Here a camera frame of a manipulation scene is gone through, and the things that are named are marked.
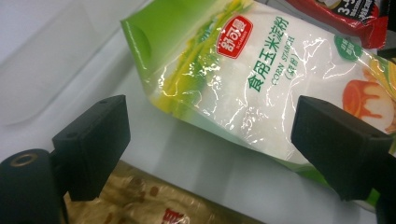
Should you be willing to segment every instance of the red logo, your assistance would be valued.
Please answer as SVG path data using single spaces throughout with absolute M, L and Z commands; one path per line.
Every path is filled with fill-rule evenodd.
M 251 21 L 243 16 L 230 19 L 218 38 L 218 54 L 236 59 L 247 43 L 252 28 Z

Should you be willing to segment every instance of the white surface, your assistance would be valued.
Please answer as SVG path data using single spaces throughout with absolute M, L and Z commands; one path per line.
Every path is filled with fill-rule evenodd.
M 51 137 L 116 94 L 127 96 L 132 132 L 122 158 L 137 168 L 267 223 L 375 223 L 375 214 L 340 202 L 332 190 L 152 106 L 121 30 L 44 110 L 0 126 L 0 161 L 25 149 L 53 150 Z
M 0 124 L 44 108 L 145 1 L 0 2 Z

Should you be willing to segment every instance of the plastic wrap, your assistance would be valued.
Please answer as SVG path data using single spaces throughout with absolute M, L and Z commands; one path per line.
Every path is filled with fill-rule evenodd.
M 311 167 L 290 141 L 300 95 L 395 132 L 393 63 L 268 6 L 154 1 L 122 27 L 155 106 L 294 171 Z
M 99 198 L 72 202 L 64 196 L 69 222 L 163 224 L 260 224 L 120 161 Z

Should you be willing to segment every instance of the corn starch bag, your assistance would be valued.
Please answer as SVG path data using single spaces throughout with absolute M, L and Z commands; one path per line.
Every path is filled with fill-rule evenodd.
M 290 141 L 300 95 L 396 129 L 392 63 L 266 5 L 154 1 L 122 28 L 155 106 L 317 181 Z

